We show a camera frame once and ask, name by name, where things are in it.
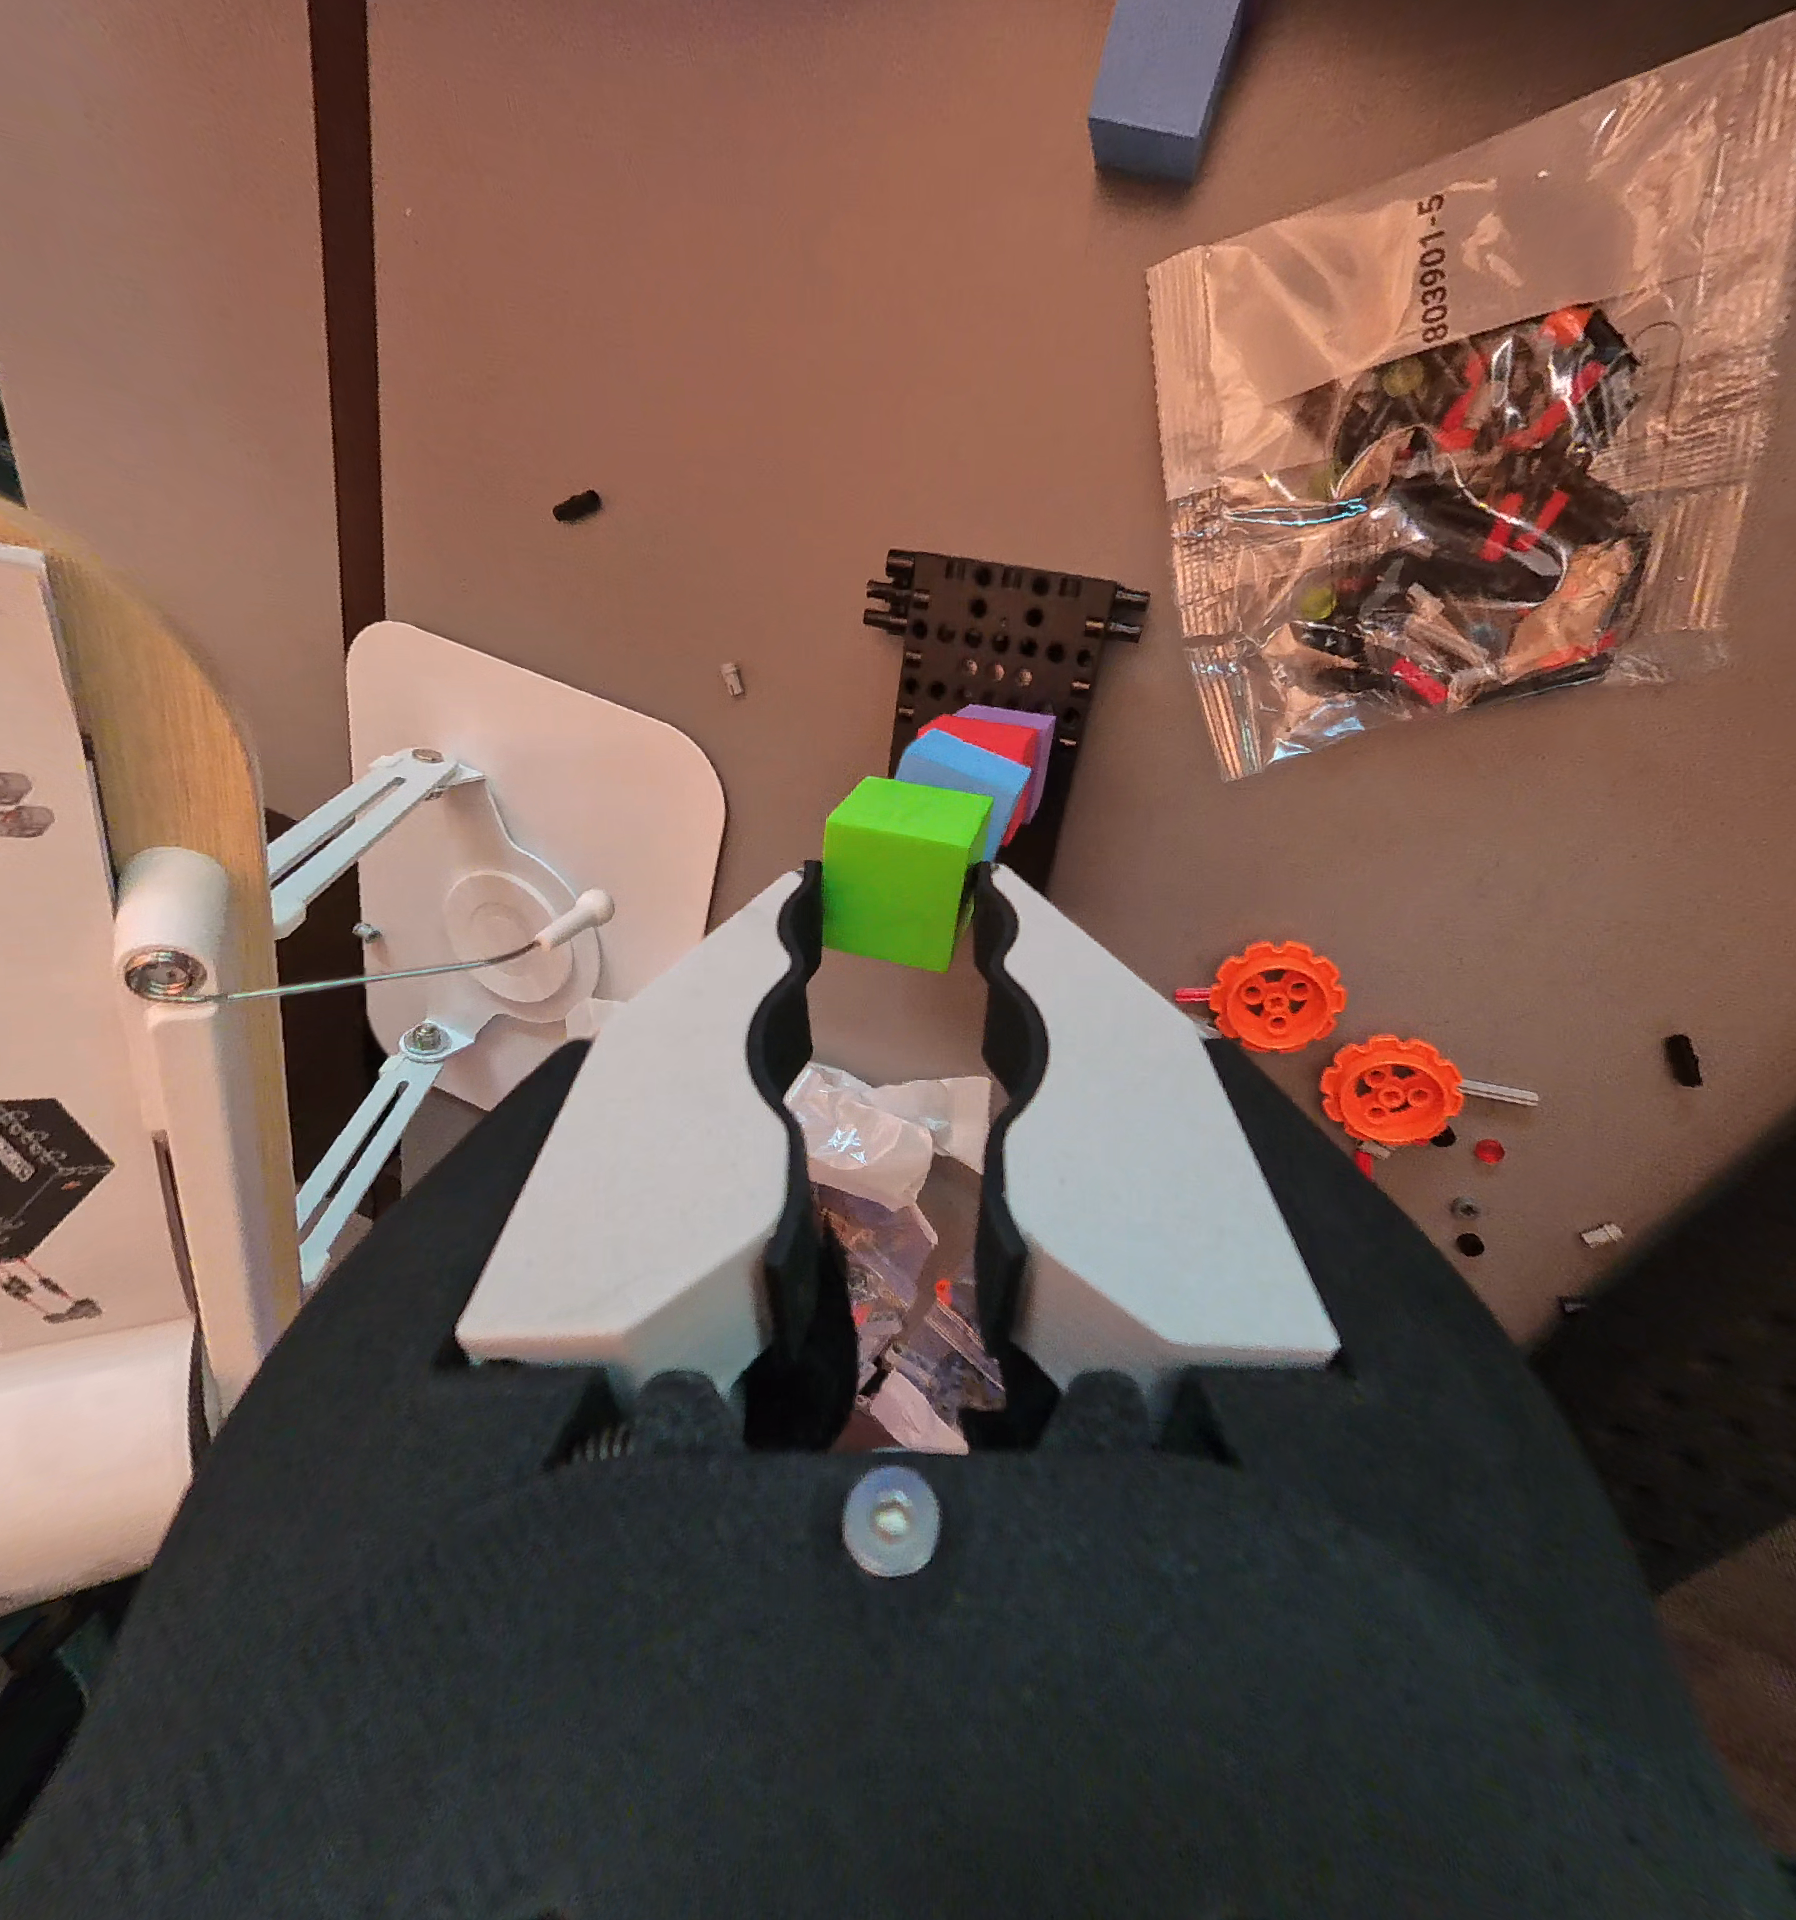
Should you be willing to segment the red foam block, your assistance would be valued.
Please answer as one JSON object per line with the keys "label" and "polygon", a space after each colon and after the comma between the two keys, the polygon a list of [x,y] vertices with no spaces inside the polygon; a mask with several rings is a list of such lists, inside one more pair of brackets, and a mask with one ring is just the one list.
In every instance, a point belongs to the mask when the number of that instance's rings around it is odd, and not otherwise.
{"label": "red foam block", "polygon": [[[1021,728],[1014,728],[1014,725],[994,725],[994,724],[983,724],[983,721],[977,721],[977,719],[963,719],[963,716],[959,716],[959,711],[957,711],[957,713],[951,713],[951,715],[943,715],[943,716],[930,719],[930,721],[920,730],[918,736],[924,737],[924,736],[929,736],[929,733],[943,733],[946,737],[953,737],[953,740],[959,740],[959,741],[965,741],[965,743],[969,743],[969,745],[977,745],[977,749],[990,750],[990,753],[994,753],[994,754],[997,754],[997,756],[1002,756],[1002,758],[1012,758],[1012,761],[1018,762],[1027,773],[1031,773],[1031,758],[1032,758],[1035,737],[1032,737],[1032,733],[1029,733],[1029,732],[1024,732],[1024,730],[1021,730]],[[1014,811],[1012,811],[1012,816],[1010,816],[1010,820],[1008,820],[1008,827],[1003,830],[1003,836],[1002,836],[1002,843],[1008,843],[1008,841],[1014,838],[1014,834],[1021,830],[1021,816],[1022,816],[1022,805],[1024,805],[1024,800],[1027,800],[1027,790],[1024,790],[1024,795],[1018,800],[1018,805],[1016,805]]]}

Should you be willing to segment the dark perforated panel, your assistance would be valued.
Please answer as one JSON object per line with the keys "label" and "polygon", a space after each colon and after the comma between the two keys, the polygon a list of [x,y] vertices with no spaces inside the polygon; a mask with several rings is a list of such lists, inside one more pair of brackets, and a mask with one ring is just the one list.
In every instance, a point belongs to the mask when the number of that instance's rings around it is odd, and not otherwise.
{"label": "dark perforated panel", "polygon": [[1796,1111],[1533,1348],[1646,1587],[1796,1519]]}

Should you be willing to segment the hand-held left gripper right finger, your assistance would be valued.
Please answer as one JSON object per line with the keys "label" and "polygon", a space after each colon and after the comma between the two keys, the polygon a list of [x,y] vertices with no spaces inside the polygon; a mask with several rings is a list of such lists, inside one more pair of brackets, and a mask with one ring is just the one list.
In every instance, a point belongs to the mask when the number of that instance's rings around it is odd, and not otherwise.
{"label": "hand-held left gripper right finger", "polygon": [[974,1444],[1032,1444],[1112,1378],[1157,1428],[1182,1375],[1331,1367],[1342,1340],[1207,1046],[1008,869],[977,869],[977,1328],[1003,1402]]}

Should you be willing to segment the green foam block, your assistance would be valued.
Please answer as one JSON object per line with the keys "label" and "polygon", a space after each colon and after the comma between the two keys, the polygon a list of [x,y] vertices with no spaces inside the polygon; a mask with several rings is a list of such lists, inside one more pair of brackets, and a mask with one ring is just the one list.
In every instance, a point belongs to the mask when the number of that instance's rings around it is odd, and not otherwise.
{"label": "green foam block", "polygon": [[981,795],[865,778],[822,827],[822,945],[947,972],[988,820]]}

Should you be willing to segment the white-tipped metal rod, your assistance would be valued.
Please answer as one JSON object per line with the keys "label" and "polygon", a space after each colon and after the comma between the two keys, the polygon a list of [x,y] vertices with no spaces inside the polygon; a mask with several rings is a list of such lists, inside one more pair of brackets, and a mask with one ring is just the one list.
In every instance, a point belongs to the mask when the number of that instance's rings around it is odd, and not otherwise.
{"label": "white-tipped metal rod", "polygon": [[294,980],[287,985],[262,986],[262,989],[240,989],[240,992],[208,992],[201,985],[204,972],[201,965],[192,953],[180,951],[177,947],[148,947],[127,957],[123,965],[123,983],[139,999],[151,1005],[219,1005],[219,1003],[239,1003],[239,1002],[259,1002],[293,995],[320,995],[339,989],[351,986],[370,986],[384,985],[391,980],[406,979],[430,979],[447,977],[457,972],[484,972],[493,969],[506,969],[541,953],[559,951],[572,945],[579,933],[597,930],[604,926],[615,914],[612,897],[602,890],[589,890],[582,893],[572,907],[553,916],[542,925],[529,939],[520,947],[509,947],[503,951],[480,953],[475,957],[462,957],[447,965],[431,965],[422,969],[406,969],[392,972],[352,972],[322,977],[310,980]]}

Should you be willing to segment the grey desk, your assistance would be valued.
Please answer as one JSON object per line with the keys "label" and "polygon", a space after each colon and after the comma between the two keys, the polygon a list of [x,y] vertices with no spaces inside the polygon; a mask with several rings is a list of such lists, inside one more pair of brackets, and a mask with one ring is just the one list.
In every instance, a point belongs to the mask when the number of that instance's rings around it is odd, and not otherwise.
{"label": "grey desk", "polygon": [[1720,666],[1229,783],[1144,275],[1774,12],[1264,4],[1173,193],[1093,169],[1101,4],[0,4],[20,490],[212,660],[279,813],[348,771],[370,612],[677,725],[718,916],[883,762],[888,548],[1148,589],[1055,903],[1161,992],[1308,941],[1354,1035],[1535,1090],[1491,1173],[1387,1167],[1443,1246],[1479,1198],[1456,1267],[1528,1338],[1625,1254],[1582,1227],[1638,1246],[1796,1108],[1796,304]]}

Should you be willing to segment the shiny bag of black parts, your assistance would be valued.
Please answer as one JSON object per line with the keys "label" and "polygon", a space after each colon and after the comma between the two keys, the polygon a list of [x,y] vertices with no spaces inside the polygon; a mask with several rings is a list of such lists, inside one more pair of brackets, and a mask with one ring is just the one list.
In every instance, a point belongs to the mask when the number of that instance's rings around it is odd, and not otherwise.
{"label": "shiny bag of black parts", "polygon": [[1796,280],[1796,11],[1148,273],[1225,780],[1713,639]]}

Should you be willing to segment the orange plastic gear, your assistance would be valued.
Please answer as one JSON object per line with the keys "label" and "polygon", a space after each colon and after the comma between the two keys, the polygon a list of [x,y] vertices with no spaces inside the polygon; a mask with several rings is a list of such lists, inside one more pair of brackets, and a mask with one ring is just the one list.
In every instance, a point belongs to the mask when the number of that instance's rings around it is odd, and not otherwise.
{"label": "orange plastic gear", "polygon": [[1324,1115],[1379,1146],[1425,1145],[1460,1114],[1460,1072],[1424,1039],[1376,1035],[1345,1043],[1319,1071]]}
{"label": "orange plastic gear", "polygon": [[1297,941],[1253,941],[1219,961],[1207,995],[1217,1033],[1257,1052],[1325,1039],[1346,994],[1337,965]]}

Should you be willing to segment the crinkled bag of orange gears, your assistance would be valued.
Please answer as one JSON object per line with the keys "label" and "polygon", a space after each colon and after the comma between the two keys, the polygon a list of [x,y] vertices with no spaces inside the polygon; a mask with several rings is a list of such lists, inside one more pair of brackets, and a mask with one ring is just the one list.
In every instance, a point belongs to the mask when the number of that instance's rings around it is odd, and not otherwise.
{"label": "crinkled bag of orange gears", "polygon": [[965,1416],[1003,1404],[977,1306],[994,1092],[985,1075],[871,1085],[822,1063],[789,1088],[819,1220],[844,1257],[857,1410],[885,1449],[969,1452]]}

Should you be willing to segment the black perforated plastic box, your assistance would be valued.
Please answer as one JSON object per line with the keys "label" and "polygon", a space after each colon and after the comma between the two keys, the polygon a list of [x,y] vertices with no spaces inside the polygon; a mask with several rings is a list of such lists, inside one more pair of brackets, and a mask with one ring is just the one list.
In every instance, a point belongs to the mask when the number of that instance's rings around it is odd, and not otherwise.
{"label": "black perforated plastic box", "polygon": [[888,771],[898,776],[929,721],[957,711],[1037,721],[1046,780],[1003,865],[1047,893],[1105,659],[1118,643],[1141,639],[1149,607],[1144,589],[1098,575],[890,548],[883,573],[865,583],[863,609],[863,624],[902,649]]}

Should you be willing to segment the purple foam block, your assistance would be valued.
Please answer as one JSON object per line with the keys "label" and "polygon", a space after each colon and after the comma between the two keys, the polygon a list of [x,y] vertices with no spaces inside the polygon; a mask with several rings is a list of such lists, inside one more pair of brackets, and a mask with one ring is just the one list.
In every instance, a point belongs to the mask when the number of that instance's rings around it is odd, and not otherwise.
{"label": "purple foam block", "polygon": [[1014,728],[1021,728],[1032,733],[1035,749],[1032,749],[1032,758],[1031,758],[1031,780],[1029,780],[1027,800],[1022,805],[1022,816],[1021,816],[1021,825],[1029,825],[1044,795],[1044,786],[1046,786],[1046,778],[1050,771],[1052,750],[1054,750],[1054,740],[1055,740],[1055,716],[1050,713],[1042,713],[1042,711],[1021,711],[1021,708],[1006,708],[997,705],[967,705],[965,708],[959,708],[959,716],[977,719],[977,721],[994,724],[994,725],[1014,725]]}

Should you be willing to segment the white rounded stand base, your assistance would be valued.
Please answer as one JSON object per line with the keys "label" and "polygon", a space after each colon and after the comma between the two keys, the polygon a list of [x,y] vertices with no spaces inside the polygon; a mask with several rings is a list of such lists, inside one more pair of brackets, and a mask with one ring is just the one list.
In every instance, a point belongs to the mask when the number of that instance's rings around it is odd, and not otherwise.
{"label": "white rounded stand base", "polygon": [[462,771],[360,857],[366,972],[520,947],[589,890],[615,901],[559,951],[366,986],[384,1052],[422,1023],[465,1039],[434,1088],[491,1110],[703,939],[724,788],[669,724],[406,622],[360,634],[347,699],[356,773],[402,750]]}

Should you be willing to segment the blue foam block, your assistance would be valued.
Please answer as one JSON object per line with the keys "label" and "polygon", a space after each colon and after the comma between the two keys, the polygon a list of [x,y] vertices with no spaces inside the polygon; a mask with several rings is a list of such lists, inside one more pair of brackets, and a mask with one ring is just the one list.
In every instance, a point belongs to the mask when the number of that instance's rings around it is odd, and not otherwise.
{"label": "blue foam block", "polygon": [[979,853],[983,862],[997,858],[1010,832],[1021,825],[1031,793],[1031,767],[1021,758],[971,743],[943,730],[912,737],[899,754],[894,780],[983,800],[988,805]]}
{"label": "blue foam block", "polygon": [[1246,1],[1116,1],[1087,107],[1099,173],[1194,181]]}

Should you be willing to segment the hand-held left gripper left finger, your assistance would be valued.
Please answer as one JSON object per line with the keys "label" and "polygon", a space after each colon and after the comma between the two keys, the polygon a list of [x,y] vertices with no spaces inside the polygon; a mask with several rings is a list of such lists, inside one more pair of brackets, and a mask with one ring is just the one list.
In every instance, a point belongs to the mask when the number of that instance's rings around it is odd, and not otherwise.
{"label": "hand-held left gripper left finger", "polygon": [[813,1057],[821,866],[760,890],[607,1016],[455,1324],[477,1360],[669,1374],[756,1449],[829,1449],[859,1385],[842,1252],[786,1098]]}

